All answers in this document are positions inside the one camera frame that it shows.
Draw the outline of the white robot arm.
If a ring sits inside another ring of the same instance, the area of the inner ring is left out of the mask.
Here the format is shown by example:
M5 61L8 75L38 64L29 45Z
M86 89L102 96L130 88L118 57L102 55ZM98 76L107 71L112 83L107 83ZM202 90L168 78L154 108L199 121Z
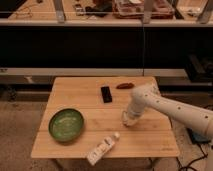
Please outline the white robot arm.
M146 107L179 121L208 139L213 139L213 111L164 98L154 84L144 84L132 90L131 101L123 112L123 124L134 125Z

